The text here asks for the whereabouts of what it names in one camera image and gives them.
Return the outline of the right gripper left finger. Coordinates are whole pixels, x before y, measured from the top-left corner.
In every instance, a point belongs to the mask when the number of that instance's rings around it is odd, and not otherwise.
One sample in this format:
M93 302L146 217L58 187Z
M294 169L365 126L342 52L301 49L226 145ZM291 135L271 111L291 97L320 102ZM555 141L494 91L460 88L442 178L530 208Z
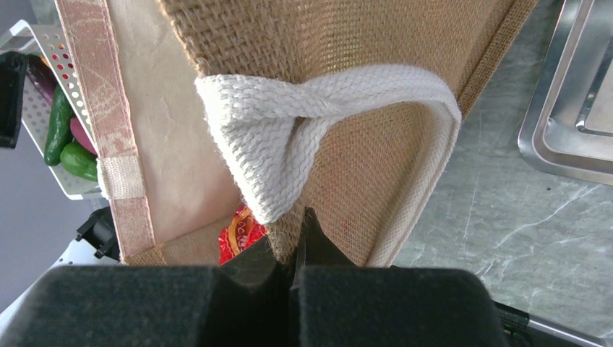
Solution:
M261 238L221 266L64 266L3 346L287 346L288 278Z

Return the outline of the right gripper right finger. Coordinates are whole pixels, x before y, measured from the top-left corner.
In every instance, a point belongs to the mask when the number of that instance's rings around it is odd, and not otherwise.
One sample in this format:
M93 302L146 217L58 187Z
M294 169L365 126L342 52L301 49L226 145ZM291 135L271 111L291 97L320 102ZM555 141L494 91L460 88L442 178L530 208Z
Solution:
M495 306L472 273L359 267L307 208L289 291L291 346L506 346Z

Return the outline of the red candy bag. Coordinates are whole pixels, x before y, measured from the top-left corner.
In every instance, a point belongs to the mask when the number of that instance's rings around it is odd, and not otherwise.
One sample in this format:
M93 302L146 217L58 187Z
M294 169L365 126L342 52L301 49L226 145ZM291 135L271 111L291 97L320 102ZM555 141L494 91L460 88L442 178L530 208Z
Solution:
M232 260L265 234L265 227L254 219L252 211L247 206L240 207L218 237L219 265Z

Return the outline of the brown burlap grocery bag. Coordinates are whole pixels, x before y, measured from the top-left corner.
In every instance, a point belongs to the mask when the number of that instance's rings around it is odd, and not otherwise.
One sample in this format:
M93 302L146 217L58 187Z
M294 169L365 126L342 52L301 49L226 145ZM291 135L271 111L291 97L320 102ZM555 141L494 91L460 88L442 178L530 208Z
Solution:
M392 264L534 1L58 1L126 265L211 264L240 206Z

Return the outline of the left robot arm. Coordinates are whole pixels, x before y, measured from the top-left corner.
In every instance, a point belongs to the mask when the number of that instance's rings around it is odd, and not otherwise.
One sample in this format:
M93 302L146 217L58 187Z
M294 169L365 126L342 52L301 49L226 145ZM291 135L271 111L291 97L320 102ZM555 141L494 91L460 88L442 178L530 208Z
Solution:
M77 229L94 211L88 201L61 192L35 143L18 125L15 92L27 78L25 61L10 54L1 67L1 334L5 335L30 288L49 269L117 265L95 256Z

